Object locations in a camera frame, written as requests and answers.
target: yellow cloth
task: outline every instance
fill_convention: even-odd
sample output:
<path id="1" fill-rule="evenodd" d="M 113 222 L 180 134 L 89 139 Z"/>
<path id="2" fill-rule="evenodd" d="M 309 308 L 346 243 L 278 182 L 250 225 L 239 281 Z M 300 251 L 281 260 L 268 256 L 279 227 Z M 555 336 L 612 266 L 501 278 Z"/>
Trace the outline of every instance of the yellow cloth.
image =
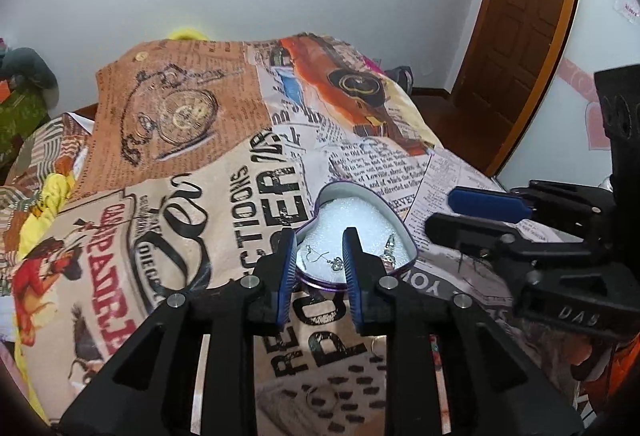
<path id="1" fill-rule="evenodd" d="M 424 123 L 424 119 L 420 116 L 420 111 L 415 107 L 409 95 L 388 77 L 385 77 L 384 82 L 385 92 L 391 104 L 400 110 L 402 119 L 415 129 L 425 142 L 442 147 L 442 142 L 429 126 Z"/>
<path id="2" fill-rule="evenodd" d="M 169 34 L 168 39 L 178 41 L 208 41 L 206 35 L 193 28 L 180 28 Z"/>
<path id="3" fill-rule="evenodd" d="M 49 418 L 44 414 L 44 409 L 40 405 L 40 400 L 36 395 L 35 390 L 33 389 L 33 384 L 29 378 L 29 373 L 27 372 L 27 362 L 24 359 L 24 355 L 22 354 L 22 343 L 20 342 L 20 333 L 18 332 L 18 323 L 14 315 L 14 327 L 15 327 L 15 348 L 14 348 L 14 360 L 15 365 L 20 370 L 20 374 L 22 375 L 22 379 L 24 383 L 27 384 L 28 390 L 28 398 L 29 404 L 31 408 L 40 416 L 44 422 L 48 425 Z"/>
<path id="4" fill-rule="evenodd" d="M 43 238 L 76 184 L 73 174 L 49 174 L 44 181 L 38 203 L 20 229 L 18 257 L 23 259 Z"/>

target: earring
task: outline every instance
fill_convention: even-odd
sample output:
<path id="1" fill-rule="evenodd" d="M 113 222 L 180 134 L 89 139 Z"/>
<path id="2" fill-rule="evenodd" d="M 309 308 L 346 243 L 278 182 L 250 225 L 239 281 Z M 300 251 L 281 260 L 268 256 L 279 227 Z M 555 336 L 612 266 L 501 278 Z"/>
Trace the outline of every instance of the earring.
<path id="1" fill-rule="evenodd" d="M 386 240 L 385 249 L 380 256 L 382 264 L 385 266 L 385 270 L 392 272 L 396 268 L 396 258 L 393 256 L 394 249 L 396 247 L 396 238 L 393 234 Z"/>
<path id="2" fill-rule="evenodd" d="M 318 262 L 318 260 L 320 260 L 320 259 L 325 259 L 326 260 L 325 255 L 328 254 L 328 252 L 325 252 L 324 254 L 318 254 L 318 257 L 316 257 L 314 260 L 309 260 L 309 256 L 311 255 L 312 252 L 318 254 L 314 249 L 311 248 L 311 246 L 307 245 L 306 246 L 306 254 L 305 254 L 306 262 Z"/>
<path id="3" fill-rule="evenodd" d="M 331 265 L 331 269 L 334 272 L 340 272 L 340 270 L 344 268 L 344 262 L 342 261 L 341 257 L 336 257 L 335 259 L 332 259 L 331 261 L 329 261 L 329 264 Z"/>

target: blue gripper pad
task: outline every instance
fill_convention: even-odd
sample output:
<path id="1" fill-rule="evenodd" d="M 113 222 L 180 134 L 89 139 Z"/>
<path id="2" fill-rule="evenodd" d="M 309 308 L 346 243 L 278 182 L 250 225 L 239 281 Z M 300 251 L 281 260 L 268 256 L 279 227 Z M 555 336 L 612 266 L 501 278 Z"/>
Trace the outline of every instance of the blue gripper pad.
<path id="1" fill-rule="evenodd" d="M 276 316 L 276 324 L 283 327 L 289 320 L 289 306 L 291 303 L 291 294 L 296 283 L 296 256 L 298 254 L 298 246 L 296 244 L 295 232 L 291 229 L 284 231 L 280 243 L 284 243 L 285 263 L 282 269 L 282 277 L 280 279 L 280 287 L 278 288 L 278 312 Z"/>
<path id="2" fill-rule="evenodd" d="M 359 333 L 364 324 L 364 314 L 362 311 L 362 292 L 356 270 L 357 257 L 362 257 L 362 246 L 358 231 L 350 226 L 342 233 L 342 258 L 344 259 L 344 276 L 347 280 L 351 320 Z"/>
<path id="3" fill-rule="evenodd" d="M 517 196 L 468 187 L 455 187 L 447 203 L 456 214 L 507 223 L 530 220 L 533 213 Z"/>

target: wooden door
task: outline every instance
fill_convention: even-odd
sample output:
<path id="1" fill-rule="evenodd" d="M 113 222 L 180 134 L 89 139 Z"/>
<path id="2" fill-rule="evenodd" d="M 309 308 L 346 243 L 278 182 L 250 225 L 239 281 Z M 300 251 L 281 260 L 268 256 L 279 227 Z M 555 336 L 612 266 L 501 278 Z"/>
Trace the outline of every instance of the wooden door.
<path id="1" fill-rule="evenodd" d="M 495 173 L 495 157 L 513 129 L 505 159 L 524 130 L 558 60 L 575 0 L 483 0 L 476 29 L 452 97 L 457 108 L 473 112 L 492 130 L 493 153 L 481 170 Z M 557 30 L 564 13 L 564 28 Z M 557 43 L 550 52 L 553 42 Z M 540 77 L 546 65 L 546 79 Z"/>

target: bed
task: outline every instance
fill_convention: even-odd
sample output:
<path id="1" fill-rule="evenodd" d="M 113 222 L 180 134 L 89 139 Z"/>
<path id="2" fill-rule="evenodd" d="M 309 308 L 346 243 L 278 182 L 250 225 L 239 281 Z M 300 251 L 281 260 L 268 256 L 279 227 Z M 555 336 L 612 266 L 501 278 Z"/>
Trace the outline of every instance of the bed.
<path id="1" fill-rule="evenodd" d="M 39 129 L 0 191 L 0 336 L 16 381 L 51 424 L 168 294 L 250 273 L 280 229 L 308 222 L 326 184 L 359 183 L 406 218 L 434 152 L 473 171 L 441 149 L 398 85 L 331 37 L 159 40 L 126 52 L 97 82 L 97 107 L 79 110 L 95 113 L 95 124 L 65 114 Z M 20 230 L 51 173 L 72 174 L 72 191 L 21 259 Z M 471 286 L 454 266 L 449 278 L 422 260 L 402 278 L 432 294 L 447 281 L 450 298 Z M 498 299 L 485 305 L 529 354 L 557 363 L 563 339 L 508 324 L 508 293 Z M 255 343 L 260 434 L 382 430 L 384 355 L 354 332 L 343 300 L 303 287 L 282 338 Z M 330 364 L 316 358 L 318 334 L 333 341 L 332 350 L 323 346 Z M 571 395 L 576 383 L 560 367 L 548 374 Z M 332 377 L 350 407 L 327 417 L 303 392 Z"/>

